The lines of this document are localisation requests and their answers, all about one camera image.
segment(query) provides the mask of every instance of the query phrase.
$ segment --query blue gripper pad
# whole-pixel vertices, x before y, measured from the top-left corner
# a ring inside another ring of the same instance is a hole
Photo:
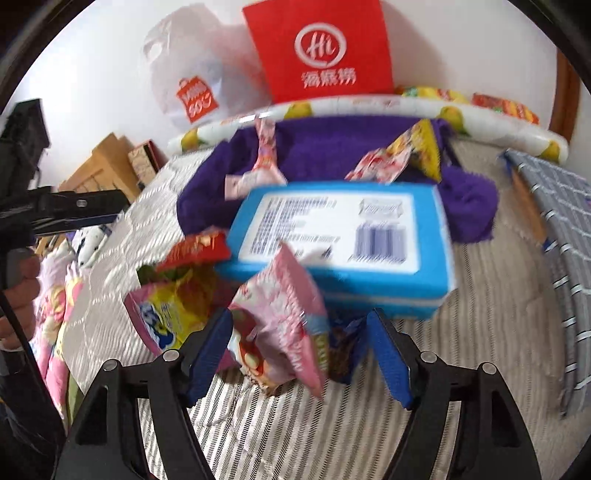
[[[369,346],[374,350],[390,394],[398,400],[404,408],[409,408],[413,402],[410,391],[410,378],[407,365],[402,360],[398,349],[390,339],[382,320],[375,312],[367,316]]]
[[[189,365],[191,380],[185,395],[191,406],[194,406],[209,391],[217,366],[228,347],[233,327],[232,313],[225,309],[221,314],[209,319],[207,326],[201,332],[192,333],[183,345],[185,347],[190,343],[190,349],[197,350],[197,355]]]

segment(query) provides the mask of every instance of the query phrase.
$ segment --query wooden furniture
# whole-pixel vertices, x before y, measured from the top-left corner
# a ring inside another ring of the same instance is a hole
[[[62,182],[57,190],[59,192],[98,192],[119,189],[132,203],[140,190],[137,185],[138,178],[127,156],[130,149],[126,139],[119,139],[114,134],[109,134],[92,150],[90,158],[69,179]],[[37,244],[35,253],[45,257],[64,239],[64,235],[56,239],[44,237]]]

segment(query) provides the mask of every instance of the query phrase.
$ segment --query hi logo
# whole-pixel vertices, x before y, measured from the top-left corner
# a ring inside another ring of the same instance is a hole
[[[300,30],[295,38],[295,53],[310,67],[327,69],[337,65],[347,51],[345,36],[334,25],[312,23]]]

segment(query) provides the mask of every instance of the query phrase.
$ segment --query pink blanket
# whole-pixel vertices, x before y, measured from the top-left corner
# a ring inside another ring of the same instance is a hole
[[[76,262],[67,267],[64,283],[47,289],[39,302],[37,331],[31,341],[41,376],[57,411],[67,423],[69,370],[62,354],[66,323],[82,288],[82,276]]]

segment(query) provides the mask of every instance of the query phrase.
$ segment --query screw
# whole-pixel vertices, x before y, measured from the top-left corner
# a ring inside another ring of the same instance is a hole
[[[485,364],[482,364],[482,370],[484,371],[484,373],[489,374],[489,375],[496,374],[496,367],[493,364],[490,364],[488,362]]]
[[[162,358],[164,358],[165,362],[174,362],[176,359],[179,358],[180,353],[178,350],[166,350]]]
[[[115,368],[117,368],[117,360],[107,360],[104,364],[103,364],[103,370],[105,372],[112,372]]]
[[[421,353],[421,360],[426,364],[434,364],[437,361],[437,355],[433,352],[423,352]]]

